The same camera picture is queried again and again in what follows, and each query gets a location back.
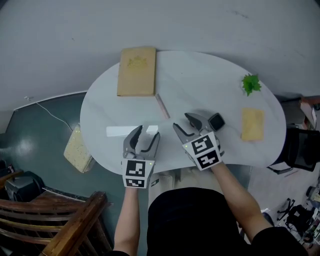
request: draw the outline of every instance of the black shirt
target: black shirt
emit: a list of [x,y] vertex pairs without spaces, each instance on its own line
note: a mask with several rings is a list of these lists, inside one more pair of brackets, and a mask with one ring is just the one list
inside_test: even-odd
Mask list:
[[[225,197],[210,189],[181,188],[159,195],[149,207],[148,256],[308,255],[284,227],[259,232],[252,244],[239,235]],[[110,252],[108,256],[127,256]]]

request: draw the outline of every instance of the dark green floor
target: dark green floor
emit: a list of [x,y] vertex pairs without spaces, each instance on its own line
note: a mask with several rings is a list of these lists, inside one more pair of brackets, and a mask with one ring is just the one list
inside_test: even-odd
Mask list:
[[[84,94],[61,97],[41,105],[53,115],[65,120],[72,129],[80,121]],[[34,104],[17,110],[5,134],[0,134],[0,158],[13,164],[15,169],[32,171],[39,175],[48,187],[80,196],[89,197],[94,191],[105,191],[109,202],[103,219],[113,240],[124,197],[122,177],[106,170],[98,163],[87,173],[80,173],[64,157],[64,150],[71,131],[61,121],[50,116]],[[250,168],[229,166],[233,174],[246,188],[249,185]],[[139,192],[141,234],[138,255],[147,252],[148,191]]]

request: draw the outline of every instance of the yellow sponge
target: yellow sponge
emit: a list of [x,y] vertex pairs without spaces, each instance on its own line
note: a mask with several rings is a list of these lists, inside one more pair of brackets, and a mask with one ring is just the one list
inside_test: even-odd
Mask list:
[[243,141],[263,141],[265,127],[265,112],[263,110],[245,107],[242,109]]
[[84,144],[80,125],[77,125],[71,134],[63,155],[81,173],[89,171],[95,164]]

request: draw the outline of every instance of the wooden slat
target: wooden slat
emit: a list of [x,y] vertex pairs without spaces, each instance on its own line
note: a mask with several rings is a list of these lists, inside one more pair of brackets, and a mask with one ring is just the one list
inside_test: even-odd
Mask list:
[[15,202],[0,199],[0,208],[27,213],[67,213],[76,212],[84,203],[74,202],[53,202],[53,203],[33,203],[33,202]]
[[106,204],[106,194],[95,192],[64,225],[40,255],[74,255]]
[[[40,221],[41,223],[42,223],[42,225],[38,225],[38,226],[48,226],[48,225],[46,225],[46,223],[44,222],[44,221]],[[59,223],[59,225],[57,226],[54,226],[54,227],[56,227],[56,228],[59,228],[60,230],[62,229],[62,227],[61,226],[63,226],[63,225],[61,225],[60,223],[60,221],[58,222]],[[50,237],[50,238],[54,238],[54,235],[51,233],[51,231],[47,231],[46,232],[46,234]]]
[[[27,236],[27,237],[29,237],[29,238],[32,237],[31,235],[29,235],[29,234],[27,233],[26,230],[22,229],[22,231],[23,231],[23,233],[24,233],[25,236]],[[40,238],[38,232],[35,232],[35,233],[36,233],[36,237],[37,237],[37,238]],[[38,247],[37,247],[37,245],[36,245],[35,243],[31,243],[31,245],[39,252],[39,249],[38,249]]]
[[66,202],[80,201],[82,203],[85,203],[89,199],[89,197],[64,192],[64,191],[61,191],[61,190],[58,190],[58,189],[55,189],[55,188],[52,188],[49,186],[44,186],[43,189],[49,193],[52,193],[53,195],[65,198]]
[[21,220],[30,220],[30,221],[44,221],[44,222],[60,222],[68,221],[73,214],[68,215],[37,215],[37,214],[27,214],[27,213],[16,213],[6,210],[0,210],[0,215],[21,219]]
[[83,256],[82,253],[81,253],[79,250],[76,252],[75,255],[77,255],[77,256]]
[[92,228],[95,229],[97,238],[101,241],[105,250],[107,252],[112,251],[111,245],[106,236],[105,227],[103,226],[102,220],[100,218],[97,219]]
[[39,245],[47,245],[50,243],[51,238],[41,238],[41,237],[33,237],[24,234],[13,233],[7,230],[0,228],[0,234],[4,235],[8,238],[20,240],[27,243],[39,244]]
[[[28,236],[29,234],[27,233],[27,231],[26,231],[27,229],[23,229],[23,232],[24,233],[26,233],[26,235]],[[36,234],[36,236],[38,237],[38,238],[41,238],[41,235],[39,235],[39,233],[38,233],[38,231],[36,231],[36,230],[34,230],[34,233]]]
[[31,230],[31,231],[40,231],[40,232],[59,232],[62,229],[62,226],[24,224],[24,223],[14,222],[14,221],[3,219],[3,218],[0,218],[0,222],[10,227],[14,227],[22,230]]
[[85,246],[86,246],[87,249],[89,250],[90,255],[92,255],[92,256],[99,256],[87,236],[84,238],[83,243],[85,244]]
[[86,200],[89,198],[85,198],[85,200],[79,200],[79,199],[73,199],[69,198],[67,196],[59,195],[57,193],[51,192],[51,191],[44,191],[42,194],[38,195],[35,199],[31,201],[31,203],[37,203],[37,204],[48,204],[48,203],[73,203],[73,202],[80,202],[82,204],[85,203]]
[[13,173],[10,173],[6,176],[0,177],[0,190],[2,190],[5,187],[5,182],[13,177],[19,176],[23,174],[23,171],[15,171]]

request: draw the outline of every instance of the white cable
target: white cable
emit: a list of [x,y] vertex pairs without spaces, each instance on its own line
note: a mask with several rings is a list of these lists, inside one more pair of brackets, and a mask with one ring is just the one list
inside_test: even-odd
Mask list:
[[58,117],[54,116],[53,114],[51,114],[51,113],[49,112],[49,110],[46,109],[44,106],[41,106],[41,105],[40,105],[39,103],[37,103],[37,102],[36,102],[36,104],[38,104],[41,108],[43,108],[44,110],[46,110],[46,111],[50,114],[50,116],[54,117],[55,119],[58,119],[58,120],[61,121],[61,122],[64,122],[64,123],[69,127],[69,129],[71,130],[71,132],[73,132],[73,130],[71,129],[71,127],[69,126],[69,124],[67,124],[65,121],[63,121],[63,120],[61,120],[60,118],[58,118]]

